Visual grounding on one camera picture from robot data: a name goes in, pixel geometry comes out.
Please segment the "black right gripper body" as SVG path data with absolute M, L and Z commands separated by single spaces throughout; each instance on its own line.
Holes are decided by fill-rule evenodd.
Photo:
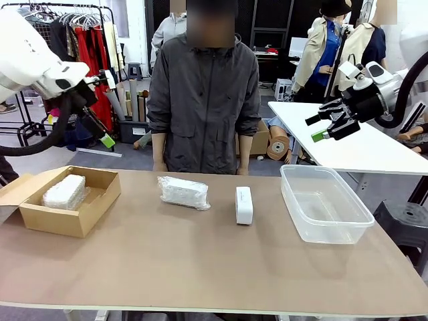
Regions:
M 359 122 L 366 122 L 385 113 L 383 97 L 377 87 L 355 90 L 349 87 L 344 91 L 344 103 L 351 116 Z

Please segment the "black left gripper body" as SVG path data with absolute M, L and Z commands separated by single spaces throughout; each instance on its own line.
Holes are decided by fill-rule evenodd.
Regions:
M 78 116 L 84 128 L 88 131 L 102 131 L 102 123 L 92 110 L 92 106 L 97 103 L 96 95 L 85 81 L 71 90 L 70 100 L 71 113 Z

